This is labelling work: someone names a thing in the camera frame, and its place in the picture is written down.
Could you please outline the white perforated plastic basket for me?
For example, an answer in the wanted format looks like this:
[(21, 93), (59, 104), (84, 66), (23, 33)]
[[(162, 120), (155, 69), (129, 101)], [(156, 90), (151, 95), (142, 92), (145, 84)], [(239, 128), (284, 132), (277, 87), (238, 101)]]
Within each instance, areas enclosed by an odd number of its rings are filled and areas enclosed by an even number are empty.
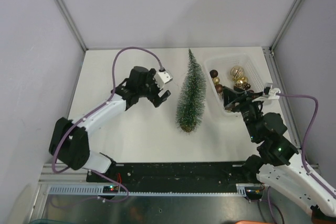
[(210, 71), (216, 70), (218, 72), (219, 83), (232, 89), (235, 81), (233, 81), (230, 71), (235, 66), (243, 68), (244, 75), (247, 77), (248, 83), (251, 84), (253, 91), (259, 92), (264, 89), (265, 81), (261, 77), (260, 71), (250, 55), (246, 53), (212, 55), (210, 58), (204, 60), (204, 69), (210, 85), (209, 91), (207, 91), (206, 101), (211, 116), (214, 119), (222, 120), (224, 117), (240, 116), (239, 113), (233, 113), (224, 109), (222, 94), (216, 92), (213, 78), (210, 75)]

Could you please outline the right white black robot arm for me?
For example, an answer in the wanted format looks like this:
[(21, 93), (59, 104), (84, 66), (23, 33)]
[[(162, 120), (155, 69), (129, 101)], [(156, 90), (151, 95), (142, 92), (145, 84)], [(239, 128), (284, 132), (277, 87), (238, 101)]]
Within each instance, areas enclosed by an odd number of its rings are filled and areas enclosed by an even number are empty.
[(306, 161), (284, 137), (287, 127), (279, 113), (263, 113), (265, 101), (283, 96), (280, 89), (267, 84), (262, 92), (223, 88), (224, 108), (242, 115), (250, 140), (258, 144), (258, 155), (247, 160), (243, 179), (265, 183), (297, 204), (313, 223), (335, 223), (335, 188)]

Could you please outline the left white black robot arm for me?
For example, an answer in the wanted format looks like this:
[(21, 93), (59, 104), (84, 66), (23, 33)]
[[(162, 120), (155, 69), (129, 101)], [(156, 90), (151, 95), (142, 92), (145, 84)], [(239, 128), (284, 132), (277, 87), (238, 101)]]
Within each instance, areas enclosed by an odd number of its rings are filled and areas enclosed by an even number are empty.
[(52, 134), (49, 153), (68, 168), (95, 170), (105, 182), (115, 178), (113, 159), (105, 154), (90, 150), (89, 137), (106, 122), (128, 110), (140, 98), (147, 98), (156, 108), (170, 96), (163, 91), (164, 86), (173, 80), (167, 70), (148, 70), (136, 66), (128, 78), (111, 91), (111, 97), (101, 105), (77, 119), (60, 118)]

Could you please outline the small green bottlebrush christmas tree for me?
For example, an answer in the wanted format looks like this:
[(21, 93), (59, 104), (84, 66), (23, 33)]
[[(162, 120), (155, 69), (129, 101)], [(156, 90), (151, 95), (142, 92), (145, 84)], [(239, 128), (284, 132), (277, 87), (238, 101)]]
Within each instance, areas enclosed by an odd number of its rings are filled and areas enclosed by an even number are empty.
[(183, 132), (192, 133), (200, 126), (205, 111), (205, 99), (205, 75), (189, 49), (187, 73), (178, 96), (175, 116), (176, 123)]

